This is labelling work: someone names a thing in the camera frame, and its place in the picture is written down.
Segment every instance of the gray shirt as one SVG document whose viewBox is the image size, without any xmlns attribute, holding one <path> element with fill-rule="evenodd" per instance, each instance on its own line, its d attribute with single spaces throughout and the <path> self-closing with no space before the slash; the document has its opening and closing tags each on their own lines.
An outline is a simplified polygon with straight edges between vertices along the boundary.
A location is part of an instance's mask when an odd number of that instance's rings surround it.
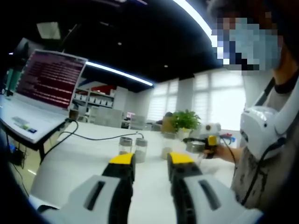
<svg viewBox="0 0 299 224">
<path fill-rule="evenodd" d="M 290 93 L 278 94 L 273 89 L 265 102 L 265 106 L 280 111 L 288 100 Z M 299 122 L 296 119 L 287 133 L 287 143 L 282 153 L 262 163 L 257 180 L 248 197 L 245 207 L 258 208 L 265 211 L 284 184 L 294 162 L 299 146 Z M 245 148 L 232 182 L 237 201 L 241 202 L 256 172 L 257 160 Z"/>
</svg>

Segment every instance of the black strap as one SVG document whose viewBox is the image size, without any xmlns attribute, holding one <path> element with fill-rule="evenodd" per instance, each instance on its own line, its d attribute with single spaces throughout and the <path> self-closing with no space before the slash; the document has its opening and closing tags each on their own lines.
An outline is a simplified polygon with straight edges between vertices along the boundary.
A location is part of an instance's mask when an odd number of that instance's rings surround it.
<svg viewBox="0 0 299 224">
<path fill-rule="evenodd" d="M 264 90 L 264 93 L 266 94 L 266 96 L 268 96 L 270 94 L 274 85 L 275 85 L 275 80 L 274 80 L 274 78 L 272 78 L 271 81 L 269 82 L 269 84 L 267 85 L 266 89 Z"/>
</svg>

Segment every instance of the floor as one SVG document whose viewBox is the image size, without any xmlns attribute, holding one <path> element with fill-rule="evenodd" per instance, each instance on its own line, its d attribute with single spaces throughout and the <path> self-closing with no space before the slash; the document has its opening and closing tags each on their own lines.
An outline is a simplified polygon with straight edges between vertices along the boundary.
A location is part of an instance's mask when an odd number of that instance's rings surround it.
<svg viewBox="0 0 299 224">
<path fill-rule="evenodd" d="M 54 133 L 50 139 L 48 139 L 44 144 L 45 153 L 57 142 L 57 139 L 59 137 L 59 134 L 63 130 L 60 130 L 59 132 Z M 19 143 L 14 141 L 13 139 L 9 138 L 10 143 L 14 143 L 16 147 L 19 146 Z M 28 147 L 25 147 L 24 145 L 20 144 L 20 150 L 23 152 L 26 152 L 25 155 L 25 162 L 24 162 L 24 169 L 22 169 L 21 166 L 15 166 L 15 168 L 19 171 L 19 173 L 15 170 L 13 165 L 11 164 L 12 172 L 16 178 L 17 183 L 20 185 L 21 189 L 29 193 L 31 190 L 31 186 L 33 183 L 33 180 L 35 178 L 35 175 L 37 173 L 37 170 L 39 168 L 40 164 L 40 156 L 38 151 L 34 151 Z"/>
</svg>

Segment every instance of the glass jar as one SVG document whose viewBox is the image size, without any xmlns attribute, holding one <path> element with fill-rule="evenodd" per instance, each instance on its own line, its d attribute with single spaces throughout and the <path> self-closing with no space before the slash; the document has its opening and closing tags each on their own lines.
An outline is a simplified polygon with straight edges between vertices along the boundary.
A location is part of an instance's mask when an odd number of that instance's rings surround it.
<svg viewBox="0 0 299 224">
<path fill-rule="evenodd" d="M 176 134 L 164 133 L 163 134 L 163 148 L 161 158 L 167 160 L 167 154 L 171 153 L 175 144 Z"/>
<path fill-rule="evenodd" d="M 205 144 L 199 141 L 189 141 L 186 144 L 185 153 L 190 156 L 194 162 L 199 166 L 201 161 L 204 159 Z"/>
<path fill-rule="evenodd" d="M 142 138 L 136 139 L 136 144 L 135 144 L 136 163 L 142 163 L 145 161 L 147 147 L 148 147 L 148 141 Z"/>
<path fill-rule="evenodd" d="M 119 155 L 127 154 L 132 149 L 132 139 L 128 137 L 121 137 L 119 143 Z"/>
</svg>

